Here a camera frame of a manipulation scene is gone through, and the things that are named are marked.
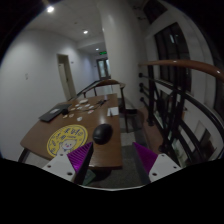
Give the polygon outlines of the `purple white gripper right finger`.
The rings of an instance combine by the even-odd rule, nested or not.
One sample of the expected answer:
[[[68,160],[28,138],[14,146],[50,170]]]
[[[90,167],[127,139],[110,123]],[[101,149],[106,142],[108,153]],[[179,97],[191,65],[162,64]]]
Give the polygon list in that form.
[[[181,167],[166,154],[156,154],[136,142],[134,142],[133,145],[137,152],[137,161],[140,164],[143,178],[147,182],[155,182],[181,169]]]

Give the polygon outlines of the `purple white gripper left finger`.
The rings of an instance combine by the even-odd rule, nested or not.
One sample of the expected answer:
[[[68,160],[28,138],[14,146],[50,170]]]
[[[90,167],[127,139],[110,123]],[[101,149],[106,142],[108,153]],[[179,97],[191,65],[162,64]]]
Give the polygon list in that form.
[[[84,182],[93,151],[93,143],[89,142],[70,153],[60,152],[43,167],[43,170],[81,185]]]

